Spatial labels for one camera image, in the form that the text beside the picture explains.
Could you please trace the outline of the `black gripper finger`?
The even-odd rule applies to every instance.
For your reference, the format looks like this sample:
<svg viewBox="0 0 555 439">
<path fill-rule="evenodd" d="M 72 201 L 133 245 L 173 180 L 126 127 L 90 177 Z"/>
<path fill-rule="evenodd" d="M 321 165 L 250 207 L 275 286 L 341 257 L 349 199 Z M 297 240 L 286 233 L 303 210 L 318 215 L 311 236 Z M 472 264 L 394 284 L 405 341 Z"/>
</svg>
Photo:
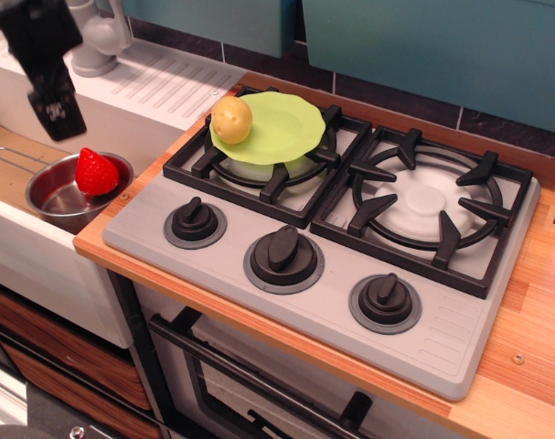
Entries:
<svg viewBox="0 0 555 439">
<path fill-rule="evenodd" d="M 65 141 L 87 132 L 73 91 L 47 95 L 40 91 L 28 94 L 37 119 L 53 141 Z"/>
</svg>

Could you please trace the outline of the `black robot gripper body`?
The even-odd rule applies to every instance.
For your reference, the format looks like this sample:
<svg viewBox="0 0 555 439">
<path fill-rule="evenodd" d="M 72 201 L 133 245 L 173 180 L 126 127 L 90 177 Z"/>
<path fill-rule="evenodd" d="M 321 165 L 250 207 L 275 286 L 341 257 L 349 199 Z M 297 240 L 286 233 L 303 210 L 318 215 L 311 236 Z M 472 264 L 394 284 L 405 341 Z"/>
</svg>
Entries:
<svg viewBox="0 0 555 439">
<path fill-rule="evenodd" d="M 64 56 L 83 38 L 66 2 L 0 1 L 0 28 L 36 89 L 75 91 Z"/>
</svg>

